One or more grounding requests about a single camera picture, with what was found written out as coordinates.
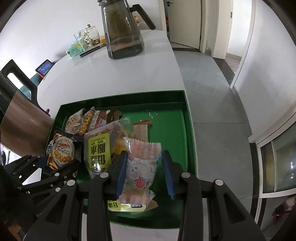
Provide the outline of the red smart display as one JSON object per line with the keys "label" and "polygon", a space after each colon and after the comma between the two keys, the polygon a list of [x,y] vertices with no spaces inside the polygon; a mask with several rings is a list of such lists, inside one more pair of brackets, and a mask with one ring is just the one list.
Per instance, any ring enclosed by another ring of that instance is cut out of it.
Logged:
{"label": "red smart display", "polygon": [[41,76],[45,77],[45,75],[51,70],[54,63],[52,63],[50,60],[45,60],[40,66],[36,68],[36,72]]}

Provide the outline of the green tray box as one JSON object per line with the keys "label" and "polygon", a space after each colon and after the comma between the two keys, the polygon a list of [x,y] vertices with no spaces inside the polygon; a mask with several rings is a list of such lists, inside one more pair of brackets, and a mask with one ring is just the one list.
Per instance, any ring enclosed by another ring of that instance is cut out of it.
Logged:
{"label": "green tray box", "polygon": [[[196,174],[196,145],[194,130],[184,91],[157,91],[131,93],[84,99],[62,104],[58,107],[48,141],[55,128],[63,129],[70,115],[91,107],[121,111],[123,118],[131,123],[152,120],[148,130],[150,142],[159,142],[162,150],[168,150],[174,162],[183,170]],[[112,223],[143,228],[178,228],[181,220],[182,201],[172,200],[168,194],[162,166],[158,166],[151,186],[158,207],[143,213],[110,212]]]}

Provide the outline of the clear glass jar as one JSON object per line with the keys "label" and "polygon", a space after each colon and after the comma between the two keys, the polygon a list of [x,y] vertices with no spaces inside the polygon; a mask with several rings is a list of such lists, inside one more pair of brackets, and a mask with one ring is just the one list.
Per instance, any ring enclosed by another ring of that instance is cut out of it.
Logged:
{"label": "clear glass jar", "polygon": [[100,43],[100,35],[97,28],[90,24],[88,24],[87,27],[83,30],[81,39],[83,39],[89,46],[94,46]]}

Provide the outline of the black gold Danisa cookie bag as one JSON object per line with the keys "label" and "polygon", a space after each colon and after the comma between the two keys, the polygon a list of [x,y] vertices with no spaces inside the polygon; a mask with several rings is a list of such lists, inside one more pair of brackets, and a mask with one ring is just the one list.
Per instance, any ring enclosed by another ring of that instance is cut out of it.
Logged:
{"label": "black gold Danisa cookie bag", "polygon": [[46,155],[48,155],[46,166],[58,170],[74,160],[74,143],[70,138],[56,133],[47,146]]}

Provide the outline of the blue brown Nutty snack bag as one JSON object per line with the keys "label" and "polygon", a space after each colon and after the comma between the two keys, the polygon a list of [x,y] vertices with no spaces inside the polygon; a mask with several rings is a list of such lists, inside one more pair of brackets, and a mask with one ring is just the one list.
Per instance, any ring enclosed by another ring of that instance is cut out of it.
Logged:
{"label": "blue brown Nutty snack bag", "polygon": [[119,110],[102,110],[91,108],[88,112],[86,112],[86,114],[82,116],[76,134],[79,136],[84,136],[87,132],[105,126],[113,121],[119,120],[120,115],[121,111]]}

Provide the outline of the white oatmeal milk packet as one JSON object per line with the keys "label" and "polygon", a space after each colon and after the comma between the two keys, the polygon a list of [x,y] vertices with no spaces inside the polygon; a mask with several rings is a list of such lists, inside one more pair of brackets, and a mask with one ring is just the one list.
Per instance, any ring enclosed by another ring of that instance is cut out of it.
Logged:
{"label": "white oatmeal milk packet", "polygon": [[66,123],[65,131],[70,134],[76,134],[81,126],[81,118],[83,116],[83,109],[74,113],[69,117]]}

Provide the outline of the teal tissue pack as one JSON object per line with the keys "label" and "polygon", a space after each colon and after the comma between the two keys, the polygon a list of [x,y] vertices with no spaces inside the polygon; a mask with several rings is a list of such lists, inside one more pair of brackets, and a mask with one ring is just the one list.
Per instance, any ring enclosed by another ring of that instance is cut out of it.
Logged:
{"label": "teal tissue pack", "polygon": [[80,55],[84,53],[87,49],[88,49],[88,45],[83,40],[75,41],[66,50],[66,54],[70,57],[74,57],[76,55]]}

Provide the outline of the small orange brown snack bar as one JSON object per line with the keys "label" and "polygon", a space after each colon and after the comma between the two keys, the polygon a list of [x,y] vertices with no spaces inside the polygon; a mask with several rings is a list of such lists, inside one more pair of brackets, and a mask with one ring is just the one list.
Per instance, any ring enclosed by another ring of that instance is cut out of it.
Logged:
{"label": "small orange brown snack bar", "polygon": [[137,140],[148,142],[148,127],[152,124],[152,119],[142,120],[133,123],[133,137]]}

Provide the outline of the white door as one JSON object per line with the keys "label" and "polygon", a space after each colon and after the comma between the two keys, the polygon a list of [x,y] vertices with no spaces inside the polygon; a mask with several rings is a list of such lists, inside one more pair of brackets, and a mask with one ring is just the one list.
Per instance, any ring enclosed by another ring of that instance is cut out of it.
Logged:
{"label": "white door", "polygon": [[201,0],[165,1],[170,41],[195,49],[200,48]]}

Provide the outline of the pink white cartoon snack packet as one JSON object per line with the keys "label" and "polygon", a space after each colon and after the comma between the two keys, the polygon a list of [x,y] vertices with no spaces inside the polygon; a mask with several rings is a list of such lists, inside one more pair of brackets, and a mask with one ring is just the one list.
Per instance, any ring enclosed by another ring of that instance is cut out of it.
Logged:
{"label": "pink white cartoon snack packet", "polygon": [[119,201],[132,205],[148,205],[155,197],[150,187],[162,159],[161,143],[143,142],[127,137],[123,140],[128,152],[128,158],[125,183]]}

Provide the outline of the clear bag colourful veggie sticks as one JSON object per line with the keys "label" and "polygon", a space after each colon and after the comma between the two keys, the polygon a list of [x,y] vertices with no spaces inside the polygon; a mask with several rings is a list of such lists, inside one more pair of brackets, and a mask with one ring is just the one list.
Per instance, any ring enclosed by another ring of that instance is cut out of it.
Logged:
{"label": "clear bag colourful veggie sticks", "polygon": [[[116,156],[122,151],[127,151],[123,140],[125,137],[135,139],[133,126],[127,118],[113,121],[84,135],[84,161],[91,177],[107,171]],[[153,200],[148,205],[125,204],[121,203],[118,198],[110,209],[142,212],[148,210],[153,204]]]}

